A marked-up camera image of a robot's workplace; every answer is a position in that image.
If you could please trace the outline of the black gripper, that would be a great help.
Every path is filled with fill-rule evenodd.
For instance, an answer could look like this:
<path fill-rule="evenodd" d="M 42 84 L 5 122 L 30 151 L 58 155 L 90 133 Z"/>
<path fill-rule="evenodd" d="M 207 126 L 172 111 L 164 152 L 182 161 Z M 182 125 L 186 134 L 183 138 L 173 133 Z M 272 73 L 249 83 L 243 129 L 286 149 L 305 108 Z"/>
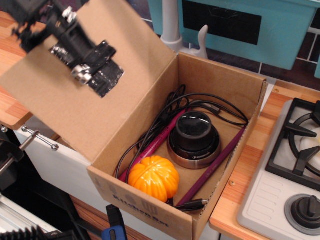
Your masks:
<path fill-rule="evenodd" d="M 76 65 L 88 65 L 88 57 L 96 45 L 89 39 L 71 7 L 64 8 L 58 0 L 2 0 L 0 8 L 18 23 L 12 34 L 21 40 L 20 47 L 27 53 L 54 35 L 65 50 L 76 60 Z M 32 26 L 46 17 L 42 31 L 32 31 Z"/>

